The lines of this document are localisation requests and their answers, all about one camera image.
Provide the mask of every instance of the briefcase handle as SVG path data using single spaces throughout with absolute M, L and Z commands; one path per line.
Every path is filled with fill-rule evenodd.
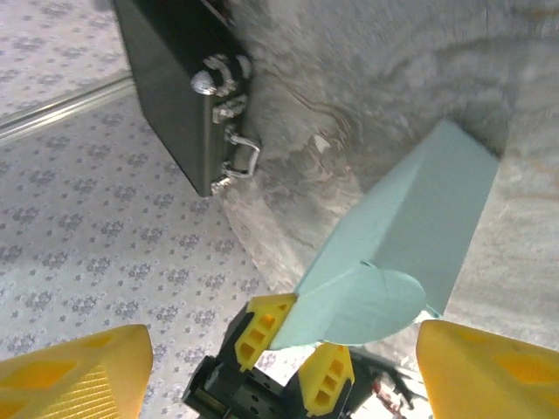
M 231 161 L 225 161 L 223 164 L 224 175 L 237 178 L 252 177 L 254 175 L 254 170 L 256 170 L 256 163 L 260 156 L 260 144 L 257 141 L 249 140 L 248 138 L 238 135 L 235 132 L 235 127 L 233 125 L 229 125 L 225 129 L 225 140 L 236 146 L 247 146 L 252 149 L 252 152 L 248 159 L 247 168 L 244 170 L 235 168 Z

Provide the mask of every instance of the black briefcase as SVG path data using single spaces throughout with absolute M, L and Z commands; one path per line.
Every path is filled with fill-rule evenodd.
M 200 196 L 252 175 L 260 147 L 238 133 L 251 62 L 204 0 L 114 0 L 143 114 Z M 252 151 L 233 167 L 239 146 Z

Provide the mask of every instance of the metal handle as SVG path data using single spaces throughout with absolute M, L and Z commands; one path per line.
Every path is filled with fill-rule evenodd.
M 247 178 L 254 175 L 254 170 L 256 169 L 256 163 L 260 156 L 260 144 L 256 141 L 249 140 L 248 138 L 241 137 L 235 133 L 235 128 L 233 126 L 228 126 L 225 129 L 225 140 L 231 144 L 238 146 L 247 146 L 252 149 L 251 157 L 248 160 L 248 168 L 246 170 L 241 170 L 234 168 L 230 161 L 224 162 L 223 173 L 229 177 L 237 178 Z

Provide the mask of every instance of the teal block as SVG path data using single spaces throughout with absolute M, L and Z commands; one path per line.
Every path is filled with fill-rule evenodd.
M 271 348 L 361 345 L 444 312 L 499 162 L 443 120 L 338 223 Z

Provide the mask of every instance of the metal baseboard strip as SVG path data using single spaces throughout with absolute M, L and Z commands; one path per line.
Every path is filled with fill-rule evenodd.
M 132 75 L 130 72 L 121 72 L 83 90 L 8 115 L 0 120 L 0 145 L 8 144 L 65 118 L 91 111 L 134 92 Z

